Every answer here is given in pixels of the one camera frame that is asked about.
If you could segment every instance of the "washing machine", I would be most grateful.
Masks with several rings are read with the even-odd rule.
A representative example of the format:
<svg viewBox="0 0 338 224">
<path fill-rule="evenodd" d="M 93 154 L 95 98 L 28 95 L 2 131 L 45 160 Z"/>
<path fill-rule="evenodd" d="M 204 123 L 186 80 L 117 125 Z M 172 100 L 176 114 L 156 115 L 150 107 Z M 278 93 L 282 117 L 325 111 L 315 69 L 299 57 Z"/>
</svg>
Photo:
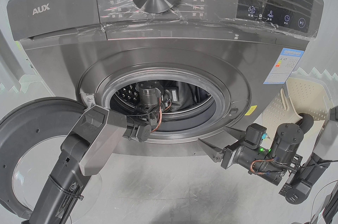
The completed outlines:
<svg viewBox="0 0 338 224">
<path fill-rule="evenodd" d="M 323 0 L 10 0 L 7 11 L 56 97 L 130 115 L 137 84 L 175 92 L 146 142 L 114 152 L 191 156 L 198 138 L 222 148 L 226 126 L 245 130 L 267 107 L 316 37 Z"/>
</svg>

